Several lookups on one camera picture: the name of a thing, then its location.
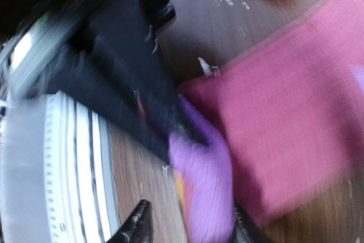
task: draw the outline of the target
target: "purple glove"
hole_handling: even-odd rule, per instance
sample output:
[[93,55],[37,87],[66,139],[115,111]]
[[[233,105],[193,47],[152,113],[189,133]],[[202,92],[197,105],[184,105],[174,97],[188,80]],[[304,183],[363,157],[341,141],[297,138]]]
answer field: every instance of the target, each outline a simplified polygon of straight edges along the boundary
[[221,136],[187,99],[187,115],[208,146],[176,133],[169,137],[171,164],[185,182],[184,217],[191,243],[226,243],[234,229],[233,174],[229,149]]

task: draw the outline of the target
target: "black fabric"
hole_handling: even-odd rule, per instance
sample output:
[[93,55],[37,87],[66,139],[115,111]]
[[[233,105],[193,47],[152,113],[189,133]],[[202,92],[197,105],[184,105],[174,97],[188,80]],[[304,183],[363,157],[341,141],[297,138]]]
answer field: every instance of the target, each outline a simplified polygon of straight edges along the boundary
[[89,60],[85,52],[63,46],[53,58],[46,73],[47,93],[62,90],[67,95],[128,132],[161,160],[169,163],[168,144],[150,130],[125,103],[115,87]]
[[99,67],[119,88],[139,93],[148,120],[162,137],[173,131],[206,143],[185,115],[172,80],[164,69],[158,41],[139,0],[110,0],[90,19],[88,35]]

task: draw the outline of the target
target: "wooden floor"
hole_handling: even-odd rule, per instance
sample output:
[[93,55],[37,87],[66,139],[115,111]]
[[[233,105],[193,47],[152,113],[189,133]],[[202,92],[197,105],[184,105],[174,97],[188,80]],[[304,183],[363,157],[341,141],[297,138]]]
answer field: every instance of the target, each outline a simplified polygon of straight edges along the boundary
[[[222,66],[302,16],[319,0],[173,0],[175,23],[159,37],[176,85],[202,75],[198,57]],[[250,9],[242,6],[246,2]],[[155,242],[185,242],[172,174],[112,130],[115,181],[123,220],[141,197],[154,204]],[[265,227],[275,242],[364,242],[364,171]]]

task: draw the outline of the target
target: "white debris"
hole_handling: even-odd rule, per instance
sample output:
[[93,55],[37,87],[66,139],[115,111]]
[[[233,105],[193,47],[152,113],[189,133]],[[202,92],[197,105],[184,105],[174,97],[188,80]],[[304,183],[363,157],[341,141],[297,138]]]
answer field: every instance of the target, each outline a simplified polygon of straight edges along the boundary
[[153,31],[153,26],[149,25],[149,33],[148,35],[144,38],[144,42],[148,41],[149,39],[152,38],[152,31]]
[[241,6],[245,7],[248,11],[250,10],[250,6],[245,1],[241,3]]
[[127,233],[121,233],[121,234],[124,236],[126,242],[130,242],[130,236]]
[[154,53],[154,52],[156,52],[157,51],[157,49],[158,49],[158,38],[156,38],[155,40],[154,40],[154,49],[153,49],[153,51],[152,51],[152,54]]
[[242,31],[243,32],[243,37],[246,36],[246,34],[245,34],[245,32],[244,32],[244,30],[242,28],[240,28],[239,31]]
[[221,76],[221,72],[220,72],[220,69],[219,69],[219,67],[218,67],[218,66],[213,65],[213,66],[211,67],[211,69],[212,69],[212,73],[214,74],[214,77],[219,77],[219,76]]
[[348,183],[349,183],[349,196],[350,196],[350,199],[353,199],[353,186],[351,184],[350,179],[348,179]]
[[234,5],[234,2],[233,2],[232,0],[225,0],[225,2],[226,2],[229,6]]
[[215,7],[218,7],[220,6],[220,3],[222,2],[222,0],[215,0],[214,3],[215,3]]
[[202,70],[205,73],[205,76],[212,75],[213,71],[211,69],[211,66],[201,57],[199,57],[198,60],[200,61],[200,65],[201,65]]
[[168,176],[169,165],[162,166],[163,176],[166,178]]

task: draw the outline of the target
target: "pink knitted fabric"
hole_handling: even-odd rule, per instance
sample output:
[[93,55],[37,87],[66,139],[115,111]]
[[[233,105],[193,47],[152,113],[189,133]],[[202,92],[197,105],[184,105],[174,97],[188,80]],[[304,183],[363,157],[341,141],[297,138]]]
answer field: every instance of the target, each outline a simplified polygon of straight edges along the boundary
[[223,134],[235,198],[265,224],[364,160],[364,0],[300,23],[181,91]]

